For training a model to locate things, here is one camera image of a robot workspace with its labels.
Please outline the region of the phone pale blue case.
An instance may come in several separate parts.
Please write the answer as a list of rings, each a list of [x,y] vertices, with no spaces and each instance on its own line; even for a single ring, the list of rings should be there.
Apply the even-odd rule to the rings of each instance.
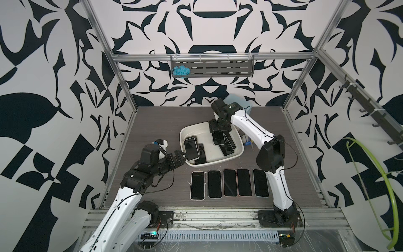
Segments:
[[[212,133],[213,144],[215,146],[222,146],[226,143],[225,134],[220,131],[214,131]]]

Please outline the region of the phone white case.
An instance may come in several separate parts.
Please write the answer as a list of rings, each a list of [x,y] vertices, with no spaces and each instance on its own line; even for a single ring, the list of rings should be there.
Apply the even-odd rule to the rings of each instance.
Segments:
[[[195,171],[192,173],[190,198],[194,201],[205,199],[205,172]]]

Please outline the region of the phone grey case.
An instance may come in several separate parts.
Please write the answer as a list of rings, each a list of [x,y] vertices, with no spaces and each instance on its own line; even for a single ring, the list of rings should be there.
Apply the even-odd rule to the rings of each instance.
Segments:
[[[218,170],[208,171],[208,197],[222,198],[221,172]]]

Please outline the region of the phone dark case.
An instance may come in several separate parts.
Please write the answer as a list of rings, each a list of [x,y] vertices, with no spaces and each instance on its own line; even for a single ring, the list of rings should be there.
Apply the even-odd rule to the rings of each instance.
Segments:
[[[238,196],[237,177],[235,170],[224,170],[224,196]]]

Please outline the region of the phone pink case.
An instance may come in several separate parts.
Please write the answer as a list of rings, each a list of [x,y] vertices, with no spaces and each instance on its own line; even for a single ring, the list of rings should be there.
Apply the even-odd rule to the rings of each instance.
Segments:
[[[240,196],[252,196],[251,178],[249,170],[237,170],[238,194]]]
[[[269,197],[269,188],[266,173],[262,170],[253,170],[254,189],[256,197]]]

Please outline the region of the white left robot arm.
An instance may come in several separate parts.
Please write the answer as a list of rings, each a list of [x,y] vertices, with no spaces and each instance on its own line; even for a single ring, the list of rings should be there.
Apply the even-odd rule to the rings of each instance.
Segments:
[[[81,247],[82,252],[125,252],[142,231],[161,222],[158,206],[142,197],[164,176],[185,164],[187,154],[167,153],[167,141],[147,144],[120,183],[116,197],[97,229]]]

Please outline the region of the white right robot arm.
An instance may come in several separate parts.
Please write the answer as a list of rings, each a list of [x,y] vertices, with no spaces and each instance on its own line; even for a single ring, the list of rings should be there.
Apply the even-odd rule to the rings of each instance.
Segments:
[[[284,174],[284,137],[266,130],[248,115],[246,108],[236,102],[227,104],[222,99],[217,99],[211,107],[216,115],[215,119],[209,121],[211,132],[229,131],[235,126],[259,149],[256,164],[266,174],[273,195],[274,214],[265,221],[283,226],[293,218],[298,218],[297,205],[290,195]]]

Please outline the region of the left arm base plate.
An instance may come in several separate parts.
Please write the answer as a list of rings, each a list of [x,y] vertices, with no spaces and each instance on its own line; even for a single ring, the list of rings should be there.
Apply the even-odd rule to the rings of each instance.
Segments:
[[[174,220],[174,212],[173,211],[159,211],[158,215],[152,215],[151,222],[147,228],[172,228]]]

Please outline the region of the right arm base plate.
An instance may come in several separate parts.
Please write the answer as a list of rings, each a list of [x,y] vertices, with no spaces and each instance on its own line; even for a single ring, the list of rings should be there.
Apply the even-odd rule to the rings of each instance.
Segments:
[[[295,209],[258,211],[258,221],[261,227],[303,227],[301,215]]]

